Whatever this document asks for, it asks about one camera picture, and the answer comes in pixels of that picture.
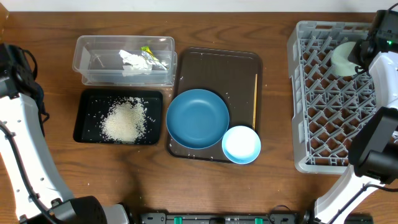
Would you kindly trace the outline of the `mint green bowl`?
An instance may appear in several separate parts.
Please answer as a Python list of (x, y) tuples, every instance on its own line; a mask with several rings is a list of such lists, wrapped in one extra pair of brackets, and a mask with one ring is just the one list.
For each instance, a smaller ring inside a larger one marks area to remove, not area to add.
[(354, 76), (357, 74), (355, 68), (357, 65), (348, 60), (355, 42), (345, 42), (337, 46), (331, 56), (332, 72), (339, 77)]

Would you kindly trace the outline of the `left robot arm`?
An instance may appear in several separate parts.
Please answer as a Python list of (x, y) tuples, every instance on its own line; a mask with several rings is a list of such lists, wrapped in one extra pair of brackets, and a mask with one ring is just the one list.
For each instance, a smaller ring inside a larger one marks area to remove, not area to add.
[(76, 198), (63, 181), (45, 141), (49, 114), (34, 61), (28, 50), (1, 44), (1, 156), (19, 223), (133, 223), (123, 204)]

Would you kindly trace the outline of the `black tray bin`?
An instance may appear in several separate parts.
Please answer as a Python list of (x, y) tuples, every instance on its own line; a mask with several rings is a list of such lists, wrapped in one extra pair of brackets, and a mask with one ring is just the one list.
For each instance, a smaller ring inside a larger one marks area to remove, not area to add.
[(101, 136), (100, 124), (108, 113), (111, 105), (121, 98), (138, 97), (144, 99), (146, 111), (146, 133), (142, 139), (133, 144), (152, 145), (158, 142), (160, 136), (162, 100), (159, 91), (132, 89), (87, 89), (81, 94), (78, 114), (76, 117), (73, 138), (76, 142), (115, 143)]

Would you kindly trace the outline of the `brown serving tray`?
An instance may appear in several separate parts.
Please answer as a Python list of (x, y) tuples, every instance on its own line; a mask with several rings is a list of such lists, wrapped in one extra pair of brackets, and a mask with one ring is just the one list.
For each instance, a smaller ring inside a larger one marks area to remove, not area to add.
[[(254, 79), (257, 81), (256, 129), (261, 115), (262, 60), (254, 53), (191, 47), (181, 56), (177, 70), (174, 98), (192, 89), (216, 93), (229, 110), (229, 128), (247, 126), (252, 129)], [(168, 152), (180, 158), (229, 163), (221, 142), (205, 149), (189, 149), (167, 136)]]

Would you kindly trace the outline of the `white tissue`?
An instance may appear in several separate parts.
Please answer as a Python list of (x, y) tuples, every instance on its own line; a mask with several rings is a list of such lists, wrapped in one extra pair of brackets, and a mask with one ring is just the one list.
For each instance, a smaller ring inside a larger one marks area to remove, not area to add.
[(152, 71), (153, 64), (142, 51), (139, 54), (132, 54), (125, 50), (119, 51), (123, 61), (122, 75), (124, 77), (133, 75), (135, 72)]

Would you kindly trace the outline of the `light blue bowl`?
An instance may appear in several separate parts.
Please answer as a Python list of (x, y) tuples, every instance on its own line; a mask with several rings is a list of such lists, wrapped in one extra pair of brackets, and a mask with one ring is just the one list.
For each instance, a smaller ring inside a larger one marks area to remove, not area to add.
[(230, 128), (224, 134), (221, 146), (231, 162), (241, 165), (255, 161), (261, 152), (260, 137), (247, 126)]

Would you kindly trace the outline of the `white rice pile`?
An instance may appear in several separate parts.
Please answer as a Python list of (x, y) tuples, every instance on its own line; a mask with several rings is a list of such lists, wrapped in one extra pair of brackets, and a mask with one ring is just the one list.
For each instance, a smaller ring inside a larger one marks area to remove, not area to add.
[(104, 140), (133, 144), (146, 133), (146, 111), (144, 99), (125, 97), (114, 102), (100, 128)]

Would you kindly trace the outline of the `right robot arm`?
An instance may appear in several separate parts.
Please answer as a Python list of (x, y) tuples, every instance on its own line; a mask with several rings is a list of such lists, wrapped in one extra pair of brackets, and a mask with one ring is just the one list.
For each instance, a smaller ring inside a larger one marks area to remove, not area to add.
[(344, 67), (373, 80), (376, 113), (354, 137), (348, 166), (334, 186), (318, 198), (304, 223), (344, 223), (374, 191), (387, 190), (397, 179), (397, 41), (390, 32), (374, 31), (364, 40), (342, 47)]

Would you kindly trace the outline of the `yellow green snack wrapper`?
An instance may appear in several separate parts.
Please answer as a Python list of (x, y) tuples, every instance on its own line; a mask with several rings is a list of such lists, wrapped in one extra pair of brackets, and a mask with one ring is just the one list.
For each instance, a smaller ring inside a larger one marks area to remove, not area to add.
[(161, 70), (167, 70), (167, 67), (163, 65), (159, 59), (150, 50), (149, 46), (141, 47), (141, 55), (145, 58), (148, 64), (154, 65)]

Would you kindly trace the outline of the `grey dishwasher rack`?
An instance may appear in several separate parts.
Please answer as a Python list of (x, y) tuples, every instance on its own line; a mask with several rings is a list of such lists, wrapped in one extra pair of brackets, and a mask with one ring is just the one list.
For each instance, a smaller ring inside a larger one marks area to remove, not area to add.
[(379, 54), (369, 73), (342, 77), (331, 62), (341, 44), (368, 36), (370, 24), (300, 21), (287, 42), (294, 115), (294, 163), (298, 171), (342, 174), (349, 146), (382, 106), (397, 107), (397, 54)]

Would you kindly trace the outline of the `dark blue plate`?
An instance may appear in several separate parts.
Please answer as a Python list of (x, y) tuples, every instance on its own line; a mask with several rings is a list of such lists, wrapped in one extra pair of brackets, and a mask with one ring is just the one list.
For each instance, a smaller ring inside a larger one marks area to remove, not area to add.
[(205, 149), (221, 140), (229, 127), (226, 103), (209, 90), (192, 89), (177, 95), (166, 113), (172, 139), (189, 149)]

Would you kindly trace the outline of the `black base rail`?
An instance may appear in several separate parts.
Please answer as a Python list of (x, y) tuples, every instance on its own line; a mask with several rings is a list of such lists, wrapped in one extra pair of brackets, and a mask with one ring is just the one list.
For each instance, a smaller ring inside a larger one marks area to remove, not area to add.
[(166, 213), (143, 213), (141, 224), (297, 224), (302, 223), (296, 213), (268, 215), (183, 215)]

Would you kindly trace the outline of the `wooden chopstick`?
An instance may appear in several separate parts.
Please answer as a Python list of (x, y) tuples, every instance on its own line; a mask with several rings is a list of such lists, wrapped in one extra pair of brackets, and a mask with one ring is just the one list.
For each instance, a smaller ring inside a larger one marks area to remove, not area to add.
[(253, 116), (252, 116), (252, 128), (253, 128), (253, 130), (256, 129), (257, 81), (258, 81), (258, 74), (255, 75), (255, 79), (254, 79), (254, 100), (253, 100)]

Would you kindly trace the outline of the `clear plastic bin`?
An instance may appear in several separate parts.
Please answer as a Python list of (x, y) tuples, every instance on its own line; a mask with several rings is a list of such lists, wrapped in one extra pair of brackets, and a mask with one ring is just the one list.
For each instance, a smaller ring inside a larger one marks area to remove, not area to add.
[[(139, 54), (143, 46), (149, 46), (167, 70), (153, 65), (152, 71), (124, 77), (119, 51)], [(76, 42), (72, 68), (82, 75), (85, 85), (173, 86), (177, 70), (175, 41), (168, 36), (83, 35)]]

